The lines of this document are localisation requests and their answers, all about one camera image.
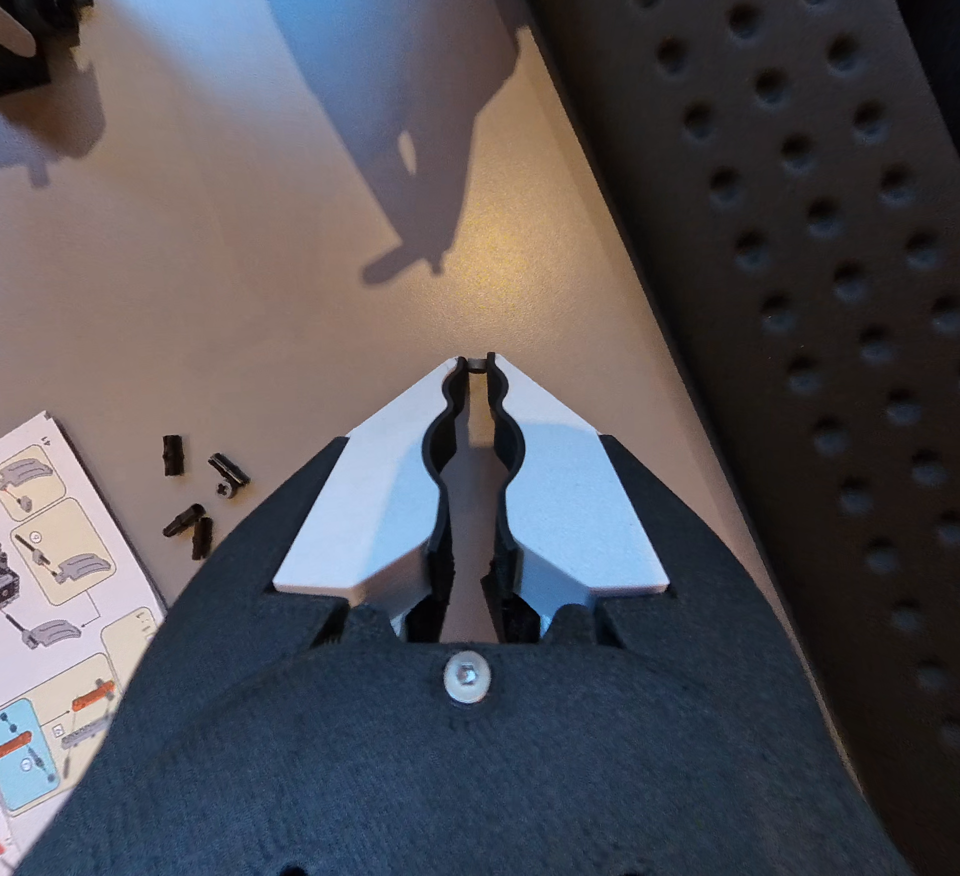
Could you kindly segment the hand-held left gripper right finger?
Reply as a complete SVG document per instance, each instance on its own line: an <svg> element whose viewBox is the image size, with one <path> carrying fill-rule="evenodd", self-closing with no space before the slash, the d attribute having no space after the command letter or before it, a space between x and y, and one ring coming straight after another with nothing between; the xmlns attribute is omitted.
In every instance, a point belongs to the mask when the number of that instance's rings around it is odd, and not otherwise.
<svg viewBox="0 0 960 876"><path fill-rule="evenodd" d="M599 430L502 354L486 356L498 491L484 595L498 639L535 643L565 606L665 594L670 580Z"/></svg>

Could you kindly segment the open instruction booklet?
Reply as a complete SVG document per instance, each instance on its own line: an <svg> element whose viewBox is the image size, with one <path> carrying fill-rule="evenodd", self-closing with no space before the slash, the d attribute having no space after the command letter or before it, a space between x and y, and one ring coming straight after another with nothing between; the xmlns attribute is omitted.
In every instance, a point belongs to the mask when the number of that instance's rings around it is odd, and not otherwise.
<svg viewBox="0 0 960 876"><path fill-rule="evenodd" d="M164 616L57 420L2 435L2 874L101 749Z"/></svg>

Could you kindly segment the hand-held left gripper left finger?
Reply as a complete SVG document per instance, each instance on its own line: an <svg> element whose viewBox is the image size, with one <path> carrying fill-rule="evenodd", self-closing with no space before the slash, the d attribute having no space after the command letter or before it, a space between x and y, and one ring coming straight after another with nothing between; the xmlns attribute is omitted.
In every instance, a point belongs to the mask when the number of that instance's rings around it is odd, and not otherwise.
<svg viewBox="0 0 960 876"><path fill-rule="evenodd" d="M468 366L446 360L347 434L276 591L370 606L400 639L440 640L455 575L442 474L457 452Z"/></svg>

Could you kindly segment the grey desk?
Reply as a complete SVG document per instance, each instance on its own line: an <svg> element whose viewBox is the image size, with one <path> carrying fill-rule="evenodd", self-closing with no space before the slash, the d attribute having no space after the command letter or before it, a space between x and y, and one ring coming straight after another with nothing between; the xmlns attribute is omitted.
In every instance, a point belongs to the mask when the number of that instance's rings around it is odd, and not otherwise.
<svg viewBox="0 0 960 876"><path fill-rule="evenodd" d="M331 438L504 355L791 621L523 0L94 0L2 99L2 434L48 411L168 606ZM185 473L164 475L180 435ZM219 497L222 453L250 477Z"/></svg>

